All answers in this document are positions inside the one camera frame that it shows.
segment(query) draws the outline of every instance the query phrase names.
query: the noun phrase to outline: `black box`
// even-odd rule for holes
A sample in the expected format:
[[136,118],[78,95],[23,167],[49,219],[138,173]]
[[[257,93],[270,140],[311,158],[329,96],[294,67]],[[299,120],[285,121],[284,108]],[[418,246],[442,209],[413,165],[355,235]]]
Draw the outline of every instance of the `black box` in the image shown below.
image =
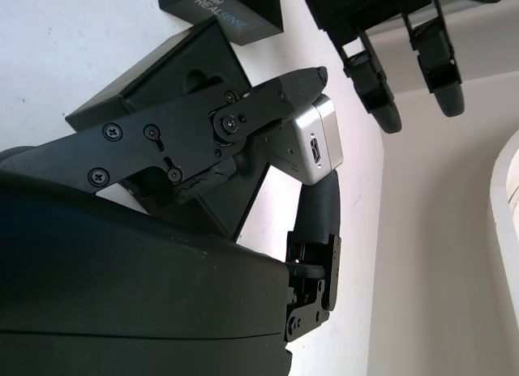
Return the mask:
[[159,6],[192,24],[214,15],[238,45],[283,32],[280,0],[159,0]]

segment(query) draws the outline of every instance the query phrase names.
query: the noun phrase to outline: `metal bolt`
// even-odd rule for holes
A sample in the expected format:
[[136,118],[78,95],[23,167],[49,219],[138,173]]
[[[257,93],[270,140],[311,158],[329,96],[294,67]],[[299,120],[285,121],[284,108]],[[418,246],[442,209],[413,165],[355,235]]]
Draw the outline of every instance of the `metal bolt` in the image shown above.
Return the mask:
[[119,141],[122,138],[122,129],[114,123],[103,126],[103,135],[109,141]]
[[102,168],[94,168],[88,173],[88,182],[94,187],[103,187],[108,184],[109,174]]
[[236,133],[238,131],[238,123],[234,115],[226,115],[222,121],[225,131],[228,133]]
[[295,322],[295,318],[292,318],[289,322],[289,334],[292,335],[295,332],[295,329],[298,328],[297,323]]
[[172,168],[168,171],[168,179],[173,183],[179,183],[182,180],[182,171],[178,168]]
[[225,100],[227,103],[234,103],[236,100],[238,100],[238,97],[234,92],[228,91],[225,93]]
[[155,125],[147,125],[144,127],[144,136],[146,136],[147,139],[155,141],[161,137],[161,131]]

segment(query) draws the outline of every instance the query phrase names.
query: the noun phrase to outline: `usb port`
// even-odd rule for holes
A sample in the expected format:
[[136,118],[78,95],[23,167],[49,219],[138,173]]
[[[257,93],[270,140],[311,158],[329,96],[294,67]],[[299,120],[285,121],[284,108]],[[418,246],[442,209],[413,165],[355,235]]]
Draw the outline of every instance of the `usb port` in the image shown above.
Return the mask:
[[317,139],[312,139],[310,141],[311,152],[314,155],[314,161],[318,164],[321,161],[321,154],[319,152],[319,145],[317,144]]

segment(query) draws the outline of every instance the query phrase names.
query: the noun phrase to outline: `white wall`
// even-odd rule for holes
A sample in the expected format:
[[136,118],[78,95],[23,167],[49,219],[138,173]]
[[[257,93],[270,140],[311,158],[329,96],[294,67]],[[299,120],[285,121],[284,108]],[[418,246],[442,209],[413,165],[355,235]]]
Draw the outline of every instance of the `white wall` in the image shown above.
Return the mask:
[[[282,0],[285,33],[235,47],[253,84],[325,65],[345,153],[342,260],[337,308],[318,331],[290,345],[293,375],[367,372],[383,149],[378,126],[342,73],[304,0]],[[64,116],[189,25],[157,0],[0,0],[0,151],[72,133]],[[240,242],[281,258],[300,185],[272,171]],[[136,207],[120,190],[107,198]]]
[[[515,30],[479,27],[496,11],[473,10],[449,27],[457,52],[491,56],[517,39]],[[376,45],[382,54],[395,45],[387,40]],[[487,205],[495,159],[519,129],[519,72],[502,71],[519,61],[515,51],[502,64],[479,56],[477,71],[463,68],[472,66],[469,55],[457,54],[466,111],[455,118],[443,116],[426,90],[410,91],[417,83],[407,68],[415,64],[412,54],[385,54],[390,85],[401,76],[396,102],[404,128],[383,136],[371,376],[514,372],[517,353],[504,334],[489,267]]]
[[487,218],[488,257],[515,374],[519,374],[519,221],[514,196],[519,186],[518,166],[519,131],[495,161]]

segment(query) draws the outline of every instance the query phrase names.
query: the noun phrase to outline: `black screw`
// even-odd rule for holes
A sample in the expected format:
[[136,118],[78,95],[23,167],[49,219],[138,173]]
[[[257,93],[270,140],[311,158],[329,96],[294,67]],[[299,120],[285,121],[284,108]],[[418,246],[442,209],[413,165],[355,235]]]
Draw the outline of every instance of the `black screw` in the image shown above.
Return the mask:
[[104,187],[108,184],[109,174],[102,168],[94,168],[88,173],[88,182],[94,187]]
[[292,318],[289,322],[289,334],[292,335],[297,328],[298,324],[295,322],[295,318]]
[[225,131],[228,133],[236,133],[238,131],[238,123],[236,122],[234,115],[224,116],[224,119],[221,123]]
[[119,125],[109,123],[103,126],[103,135],[109,141],[119,141],[122,138],[122,129]]
[[147,125],[144,127],[144,135],[147,139],[155,141],[161,137],[161,131],[155,125]]
[[182,180],[182,171],[178,168],[172,168],[168,171],[168,179],[173,183],[179,183]]
[[238,100],[238,97],[234,92],[228,91],[225,93],[225,100],[227,100],[227,103],[234,103],[236,100]]

